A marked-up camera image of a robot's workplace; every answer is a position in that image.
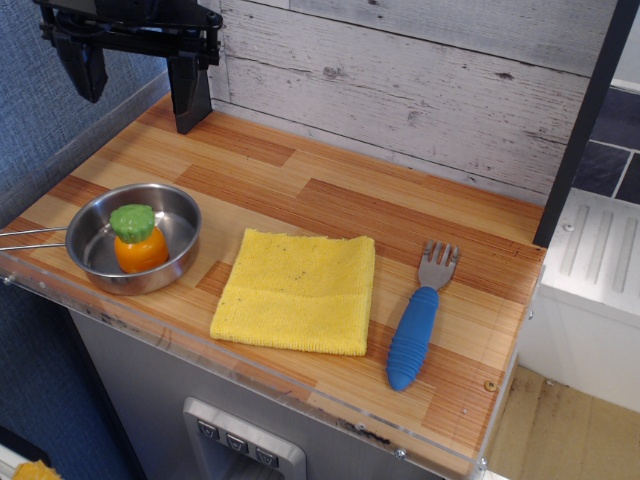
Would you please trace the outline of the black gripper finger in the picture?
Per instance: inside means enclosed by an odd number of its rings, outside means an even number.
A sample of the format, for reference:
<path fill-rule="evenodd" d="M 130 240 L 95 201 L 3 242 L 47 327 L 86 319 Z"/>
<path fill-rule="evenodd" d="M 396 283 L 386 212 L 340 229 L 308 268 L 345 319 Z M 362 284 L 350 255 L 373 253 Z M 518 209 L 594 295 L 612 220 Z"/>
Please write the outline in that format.
<path fill-rule="evenodd" d="M 206 100 L 197 56 L 181 53 L 167 62 L 174 114 L 178 118 L 204 118 Z"/>
<path fill-rule="evenodd" d="M 55 46 L 78 94 L 97 103 L 108 81 L 103 49 L 66 38 L 58 38 Z"/>

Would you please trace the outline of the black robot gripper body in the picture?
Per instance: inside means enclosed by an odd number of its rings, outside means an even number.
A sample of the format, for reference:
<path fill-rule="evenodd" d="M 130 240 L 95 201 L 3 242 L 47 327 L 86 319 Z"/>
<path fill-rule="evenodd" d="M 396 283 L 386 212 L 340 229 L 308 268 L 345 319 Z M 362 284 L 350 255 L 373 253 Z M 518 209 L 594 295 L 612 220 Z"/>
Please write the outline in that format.
<path fill-rule="evenodd" d="M 219 63 L 222 16 L 196 1 L 38 1 L 43 37 L 158 57 Z"/>

